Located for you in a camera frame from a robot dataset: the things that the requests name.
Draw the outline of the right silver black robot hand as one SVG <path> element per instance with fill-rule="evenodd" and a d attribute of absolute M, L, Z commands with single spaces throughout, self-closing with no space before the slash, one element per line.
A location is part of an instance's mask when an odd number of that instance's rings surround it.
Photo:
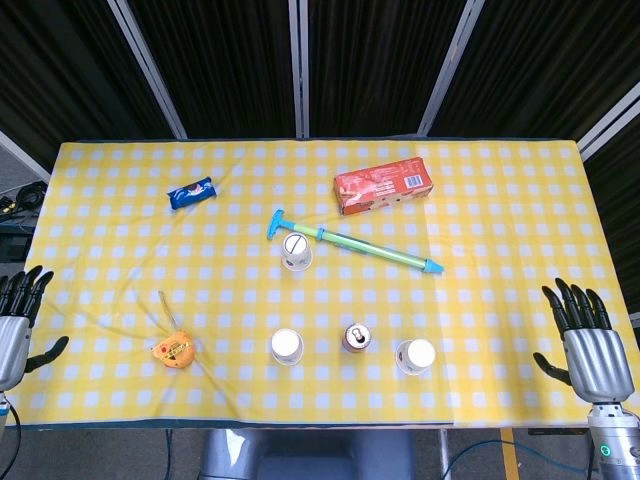
<path fill-rule="evenodd" d="M 535 352 L 533 359 L 549 377 L 573 388 L 592 404 L 627 400 L 635 391 L 622 340 L 611 325 L 600 296 L 592 289 L 567 284 L 557 278 L 559 291 L 541 288 L 552 311 L 562 341 L 566 368 L 552 365 Z"/>

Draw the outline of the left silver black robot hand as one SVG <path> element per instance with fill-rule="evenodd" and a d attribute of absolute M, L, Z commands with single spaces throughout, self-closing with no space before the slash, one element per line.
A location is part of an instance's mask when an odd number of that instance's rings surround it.
<path fill-rule="evenodd" d="M 1 277 L 1 393 L 16 387 L 25 374 L 56 360 L 65 350 L 68 336 L 60 337 L 46 352 L 28 356 L 46 287 L 53 271 L 37 265 L 12 277 Z"/>

